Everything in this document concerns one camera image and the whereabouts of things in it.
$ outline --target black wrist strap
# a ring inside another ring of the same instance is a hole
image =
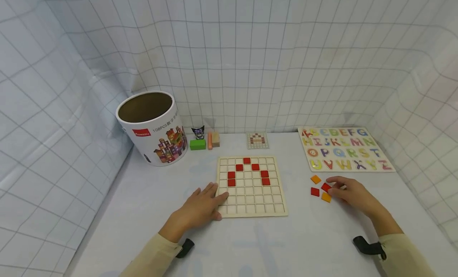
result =
[[[386,260],[386,253],[383,251],[380,242],[368,244],[362,236],[353,238],[353,244],[358,248],[359,252],[365,255],[380,255],[383,260]]]
[[[184,256],[186,256],[186,254],[191,250],[191,248],[194,247],[194,242],[186,238],[181,247],[182,249],[180,250],[180,252],[178,252],[175,258],[183,258]]]

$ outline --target orange square tile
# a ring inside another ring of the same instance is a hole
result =
[[[321,195],[321,199],[323,199],[324,201],[327,201],[327,202],[331,202],[331,196],[328,195],[327,193],[323,193]]]
[[[321,179],[317,176],[317,175],[314,175],[313,177],[310,178],[315,184],[319,183],[321,181]]]

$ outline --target left hand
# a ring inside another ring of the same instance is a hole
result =
[[[217,208],[228,198],[229,193],[215,197],[217,189],[217,183],[209,183],[204,190],[199,187],[174,214],[184,221],[188,229],[201,227],[211,220],[221,220]]]
[[[204,190],[196,189],[183,206],[172,213],[159,234],[176,243],[187,230],[201,227],[211,220],[221,220],[217,207],[223,204],[229,193],[215,197],[217,189],[217,183],[209,183]]]

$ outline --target green wooden block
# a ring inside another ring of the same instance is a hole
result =
[[[205,139],[191,140],[191,142],[189,143],[189,147],[191,150],[205,150],[206,146],[207,143],[205,142]]]

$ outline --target red label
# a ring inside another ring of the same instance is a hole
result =
[[[135,133],[135,135],[136,135],[137,137],[151,136],[151,134],[150,134],[150,132],[148,131],[148,129],[139,129],[139,130],[132,129],[132,131]]]

